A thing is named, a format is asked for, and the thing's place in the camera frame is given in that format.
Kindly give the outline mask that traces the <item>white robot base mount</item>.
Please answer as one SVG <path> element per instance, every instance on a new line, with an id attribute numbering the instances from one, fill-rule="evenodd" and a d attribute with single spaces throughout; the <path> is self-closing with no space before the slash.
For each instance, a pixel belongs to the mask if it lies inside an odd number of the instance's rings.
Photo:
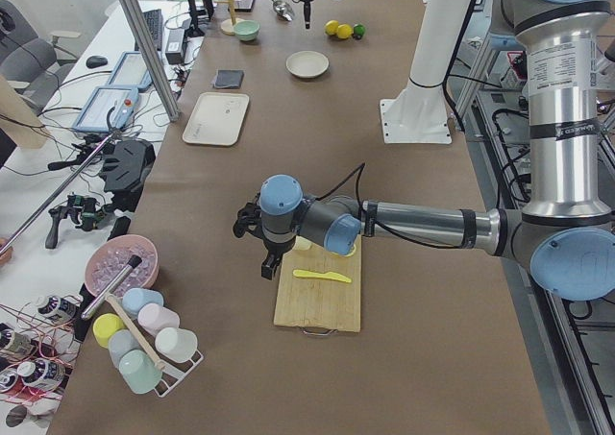
<path id="1" fill-rule="evenodd" d="M 462 5 L 457 0 L 428 1 L 407 85 L 396 98 L 381 100 L 386 143 L 451 142 L 443 82 L 463 20 Z"/>

